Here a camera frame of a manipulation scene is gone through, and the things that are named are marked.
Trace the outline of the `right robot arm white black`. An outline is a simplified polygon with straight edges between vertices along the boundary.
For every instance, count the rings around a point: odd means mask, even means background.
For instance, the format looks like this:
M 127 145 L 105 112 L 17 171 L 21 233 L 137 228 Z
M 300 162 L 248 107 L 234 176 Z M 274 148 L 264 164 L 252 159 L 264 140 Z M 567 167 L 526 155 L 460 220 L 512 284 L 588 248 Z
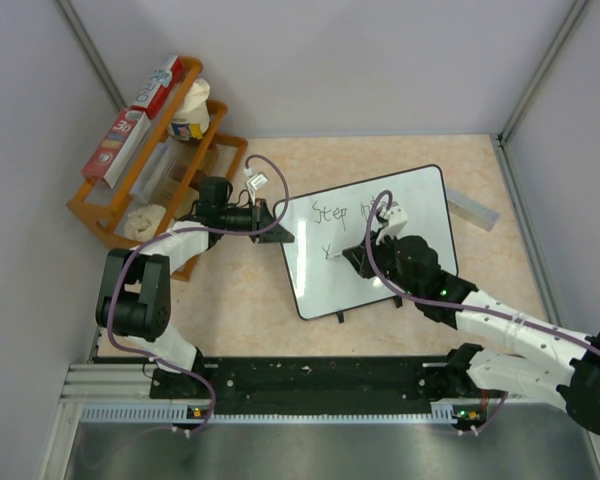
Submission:
M 420 236 L 372 238 L 343 256 L 360 277 L 377 277 L 426 318 L 508 348 L 506 354 L 479 345 L 458 348 L 446 372 L 454 393 L 467 396 L 479 388 L 532 398 L 600 436 L 600 331 L 564 329 L 504 305 L 444 270 Z

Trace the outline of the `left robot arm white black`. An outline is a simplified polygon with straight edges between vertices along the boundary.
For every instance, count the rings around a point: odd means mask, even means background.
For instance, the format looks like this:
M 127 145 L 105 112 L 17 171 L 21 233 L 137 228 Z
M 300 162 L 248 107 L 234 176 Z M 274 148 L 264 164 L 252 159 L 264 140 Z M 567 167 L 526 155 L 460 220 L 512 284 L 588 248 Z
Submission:
M 199 186 L 199 198 L 190 214 L 175 221 L 164 234 L 134 249 L 115 248 L 106 258 L 96 304 L 97 324 L 127 337 L 152 359 L 167 364 L 172 384 L 185 396 L 206 387 L 198 349 L 170 324 L 171 275 L 193 257 L 212 248 L 227 233 L 248 236 L 254 243 L 292 243 L 293 234 L 281 226 L 256 191 L 264 186 L 263 173 L 250 173 L 248 201 L 229 201 L 232 184 L 208 177 Z

